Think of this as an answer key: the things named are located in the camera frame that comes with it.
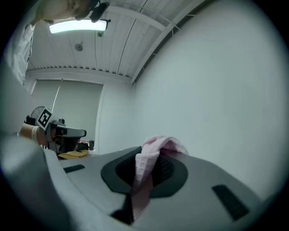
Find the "yellow object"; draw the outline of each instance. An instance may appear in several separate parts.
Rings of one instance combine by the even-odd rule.
[[[58,155],[59,157],[62,157],[64,159],[70,160],[70,159],[79,159],[87,157],[89,151],[88,150],[81,150],[81,151],[72,151],[67,153],[62,153]]]

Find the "pink cloth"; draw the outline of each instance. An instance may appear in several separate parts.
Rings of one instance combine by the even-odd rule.
[[[159,157],[160,149],[164,154],[166,150],[172,150],[188,155],[186,148],[174,137],[156,136],[144,142],[141,154],[135,156],[135,180],[131,198],[134,220],[149,204],[149,193],[153,188],[151,172]]]

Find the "white corrugated ceiling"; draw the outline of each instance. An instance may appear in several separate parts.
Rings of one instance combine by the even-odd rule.
[[[102,37],[92,31],[51,34],[47,23],[38,23],[28,71],[47,68],[92,69],[134,80],[153,48],[203,1],[109,0],[111,5],[102,18],[111,22]],[[75,45],[81,42],[84,49],[79,52]]]

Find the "light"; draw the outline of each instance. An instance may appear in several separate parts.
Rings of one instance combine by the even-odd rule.
[[[90,20],[66,21],[51,25],[49,29],[51,34],[78,30],[105,31],[107,29],[107,21],[99,20],[96,23],[92,23]]]

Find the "ceiling beam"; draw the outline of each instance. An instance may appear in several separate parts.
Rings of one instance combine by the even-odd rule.
[[[82,69],[82,68],[48,68],[48,69],[38,69],[38,70],[30,70],[26,72],[27,75],[33,76],[36,79],[43,79],[47,76],[53,76],[51,79],[65,79],[63,76],[66,76],[69,79],[69,76],[73,76],[74,80],[82,81],[86,76],[88,82],[95,83],[96,79],[114,79],[120,80],[125,83],[130,83],[131,78],[122,76],[119,74],[113,74],[105,71],[99,70],[91,70],[91,69]]]
[[[149,16],[136,12],[134,10],[131,9],[126,9],[123,7],[118,7],[118,6],[114,6],[114,5],[110,5],[107,9],[107,12],[111,12],[111,13],[116,13],[116,14],[121,14],[121,15],[126,15],[132,18],[136,18],[139,19],[145,23],[148,23],[149,25],[152,25],[154,27],[156,27],[157,29],[164,31],[166,29],[166,27],[164,25],[162,25],[161,23],[159,23],[158,21],[156,21],[153,18],[150,18]]]
[[[150,58],[154,50],[158,47],[158,45],[164,40],[164,38],[171,32],[171,30],[177,25],[187,14],[189,14],[194,8],[199,6],[201,3],[203,3],[206,0],[195,0],[192,1],[187,7],[185,7],[173,20],[172,22],[166,27],[166,29],[159,35],[157,40],[153,43],[153,45],[150,47],[144,58],[142,59],[138,69],[136,70],[133,78],[131,79],[131,82],[134,83],[136,77],[140,73],[140,71],[143,69],[145,63]]]

